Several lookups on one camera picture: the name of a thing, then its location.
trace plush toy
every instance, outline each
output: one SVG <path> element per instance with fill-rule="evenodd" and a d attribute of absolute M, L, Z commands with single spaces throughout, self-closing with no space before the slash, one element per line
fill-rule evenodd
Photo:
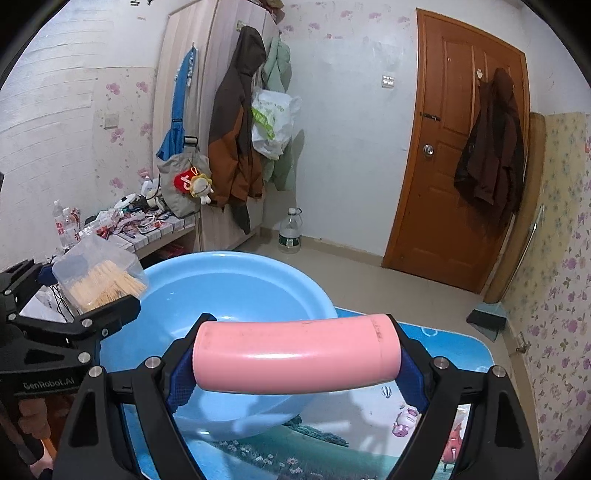
<path fill-rule="evenodd" d="M 182 193 L 189 193 L 194 198 L 201 198 L 201 205 L 212 202 L 209 198 L 209 194 L 213 192 L 212 180 L 195 167 L 178 174 L 174 178 L 174 187 Z"/>

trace plastic bottle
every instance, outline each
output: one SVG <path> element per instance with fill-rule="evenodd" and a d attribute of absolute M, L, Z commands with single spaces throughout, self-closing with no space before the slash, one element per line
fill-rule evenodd
<path fill-rule="evenodd" d="M 64 209 L 59 200 L 53 202 L 53 218 L 56 221 L 57 234 L 60 237 L 60 242 L 63 248 L 68 246 L 66 239 L 66 230 L 64 229 Z"/>
<path fill-rule="evenodd" d="M 288 254 L 300 251 L 302 225 L 301 209 L 290 208 L 279 228 L 279 250 Z"/>
<path fill-rule="evenodd" d="M 72 210 L 69 207 L 63 209 L 63 219 L 66 246 L 72 248 L 80 241 L 80 234 L 78 231 L 78 225 L 72 218 Z"/>

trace door lock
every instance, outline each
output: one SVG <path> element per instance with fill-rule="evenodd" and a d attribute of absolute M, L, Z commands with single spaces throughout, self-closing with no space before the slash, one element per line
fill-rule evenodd
<path fill-rule="evenodd" d="M 433 155 L 435 155 L 435 149 L 433 148 L 432 145 L 425 145 L 423 147 L 423 155 L 425 155 L 425 158 L 433 158 Z"/>

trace clear plastic box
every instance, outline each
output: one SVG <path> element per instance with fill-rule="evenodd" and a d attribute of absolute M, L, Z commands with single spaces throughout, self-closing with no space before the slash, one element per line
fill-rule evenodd
<path fill-rule="evenodd" d="M 82 313 L 126 295 L 139 299 L 148 288 L 138 257 L 97 235 L 83 237 L 52 270 L 63 293 Z"/>

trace dark jacket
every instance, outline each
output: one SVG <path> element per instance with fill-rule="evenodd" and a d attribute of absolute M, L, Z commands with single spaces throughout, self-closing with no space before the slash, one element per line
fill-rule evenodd
<path fill-rule="evenodd" d="M 243 27 L 232 62 L 217 89 L 209 132 L 213 203 L 227 203 L 238 225 L 250 233 L 246 199 L 262 196 L 262 167 L 252 148 L 252 77 L 267 59 L 259 32 Z"/>
<path fill-rule="evenodd" d="M 518 211 L 523 195 L 525 154 L 513 88 L 504 69 L 480 84 L 480 114 L 454 179 L 462 198 L 497 225 Z"/>

